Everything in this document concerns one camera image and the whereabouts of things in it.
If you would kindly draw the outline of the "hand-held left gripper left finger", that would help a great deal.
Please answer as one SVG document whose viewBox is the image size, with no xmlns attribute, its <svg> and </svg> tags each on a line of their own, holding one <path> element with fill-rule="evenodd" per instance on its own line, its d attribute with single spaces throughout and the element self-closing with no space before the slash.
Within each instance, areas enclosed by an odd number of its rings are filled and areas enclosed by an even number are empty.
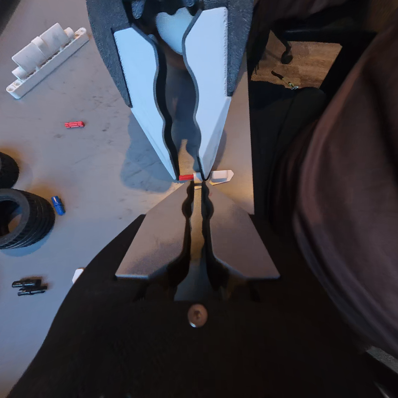
<svg viewBox="0 0 398 398">
<path fill-rule="evenodd" d="M 176 288 L 191 253 L 193 182 L 185 182 L 147 212 L 121 261 L 117 280 L 158 282 Z"/>
</svg>

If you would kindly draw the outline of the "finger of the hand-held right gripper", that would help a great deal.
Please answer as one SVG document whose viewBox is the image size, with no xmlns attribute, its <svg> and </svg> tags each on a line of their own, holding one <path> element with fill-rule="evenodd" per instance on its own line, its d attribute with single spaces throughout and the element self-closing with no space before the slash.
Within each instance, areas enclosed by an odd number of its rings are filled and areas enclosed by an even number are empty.
<svg viewBox="0 0 398 398">
<path fill-rule="evenodd" d="M 212 171 L 232 97 L 227 94 L 228 10 L 199 10 L 182 38 L 182 55 L 195 87 L 193 122 L 201 135 L 198 162 Z"/>
<path fill-rule="evenodd" d="M 178 180 L 178 152 L 172 139 L 172 116 L 166 104 L 167 63 L 151 36 L 137 27 L 114 34 L 131 111 L 174 180 Z"/>
</svg>

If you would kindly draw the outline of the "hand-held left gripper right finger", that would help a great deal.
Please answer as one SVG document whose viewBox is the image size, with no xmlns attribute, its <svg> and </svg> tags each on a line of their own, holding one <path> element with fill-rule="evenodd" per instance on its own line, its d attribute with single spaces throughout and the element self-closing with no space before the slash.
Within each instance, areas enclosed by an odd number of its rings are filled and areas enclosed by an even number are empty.
<svg viewBox="0 0 398 398">
<path fill-rule="evenodd" d="M 202 183 L 206 271 L 213 289 L 280 278 L 250 215 L 216 187 Z"/>
</svg>

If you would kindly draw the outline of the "white stepped brick assembly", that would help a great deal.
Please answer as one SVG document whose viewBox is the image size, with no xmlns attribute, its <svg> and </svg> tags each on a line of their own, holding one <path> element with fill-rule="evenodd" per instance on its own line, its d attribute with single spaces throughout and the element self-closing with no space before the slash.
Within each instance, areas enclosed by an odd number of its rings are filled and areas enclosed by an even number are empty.
<svg viewBox="0 0 398 398">
<path fill-rule="evenodd" d="M 17 65 L 12 71 L 16 79 L 6 87 L 6 92 L 21 99 L 88 41 L 85 27 L 73 31 L 54 24 L 12 56 Z"/>
</svg>

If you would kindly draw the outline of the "grey desk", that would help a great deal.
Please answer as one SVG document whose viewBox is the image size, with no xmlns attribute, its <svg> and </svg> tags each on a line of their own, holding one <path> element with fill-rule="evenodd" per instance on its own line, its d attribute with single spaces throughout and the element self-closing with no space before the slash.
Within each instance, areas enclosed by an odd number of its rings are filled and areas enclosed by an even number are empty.
<svg viewBox="0 0 398 398">
<path fill-rule="evenodd" d="M 130 245 L 142 212 L 170 193 L 127 187 L 123 164 L 143 177 L 167 172 L 115 87 L 91 39 L 25 96 L 5 93 L 11 55 L 54 22 L 88 26 L 85 1 L 20 1 L 1 35 L 1 149 L 22 163 L 18 189 L 67 213 L 50 234 L 1 251 L 1 397 L 166 397 L 188 392 L 189 358 L 201 334 L 186 303 L 138 300 L 142 282 L 116 281 L 111 267 Z M 66 122 L 84 128 L 67 129 Z M 77 268 L 85 267 L 72 284 Z M 12 282 L 41 279 L 47 291 L 17 296 Z"/>
</svg>

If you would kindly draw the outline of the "person's legs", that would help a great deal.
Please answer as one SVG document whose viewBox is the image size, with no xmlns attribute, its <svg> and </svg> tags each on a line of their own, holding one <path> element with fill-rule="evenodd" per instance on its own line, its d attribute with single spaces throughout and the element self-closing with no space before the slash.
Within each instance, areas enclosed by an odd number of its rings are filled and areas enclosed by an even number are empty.
<svg viewBox="0 0 398 398">
<path fill-rule="evenodd" d="M 251 81 L 248 89 L 254 217 L 282 240 L 273 259 L 285 276 L 280 260 L 284 250 L 291 259 L 296 244 L 293 216 L 302 166 L 327 97 L 315 87 L 291 90 L 264 81 Z"/>
</svg>

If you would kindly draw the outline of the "black office chair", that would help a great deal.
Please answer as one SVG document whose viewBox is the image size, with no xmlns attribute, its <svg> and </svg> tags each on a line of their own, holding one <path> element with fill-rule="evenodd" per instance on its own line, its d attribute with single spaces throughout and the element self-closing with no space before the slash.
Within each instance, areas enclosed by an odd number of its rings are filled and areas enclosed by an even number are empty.
<svg viewBox="0 0 398 398">
<path fill-rule="evenodd" d="M 291 41 L 337 43 L 341 50 L 323 80 L 320 90 L 333 97 L 359 60 L 365 49 L 375 38 L 376 32 L 354 28 L 299 29 L 274 26 L 271 31 L 284 45 L 281 63 L 289 64 L 292 59 Z"/>
</svg>

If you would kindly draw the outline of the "black rubber toy tire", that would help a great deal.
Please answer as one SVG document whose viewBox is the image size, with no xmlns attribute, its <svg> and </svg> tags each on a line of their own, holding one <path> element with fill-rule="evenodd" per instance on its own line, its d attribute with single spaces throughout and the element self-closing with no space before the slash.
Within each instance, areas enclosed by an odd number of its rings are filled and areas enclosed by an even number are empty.
<svg viewBox="0 0 398 398">
<path fill-rule="evenodd" d="M 55 223 L 52 205 L 30 192 L 0 190 L 0 248 L 31 246 L 43 239 Z"/>
<path fill-rule="evenodd" d="M 0 188 L 12 188 L 19 177 L 19 167 L 9 155 L 0 153 Z"/>
</svg>

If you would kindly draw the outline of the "person's torso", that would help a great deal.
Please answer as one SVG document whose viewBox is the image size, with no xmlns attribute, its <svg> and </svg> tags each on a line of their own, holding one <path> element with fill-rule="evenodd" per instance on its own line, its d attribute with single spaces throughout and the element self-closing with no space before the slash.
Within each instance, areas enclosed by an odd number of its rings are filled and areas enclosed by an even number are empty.
<svg viewBox="0 0 398 398">
<path fill-rule="evenodd" d="M 397 358 L 397 10 L 278 163 L 271 219 L 348 323 Z"/>
</svg>

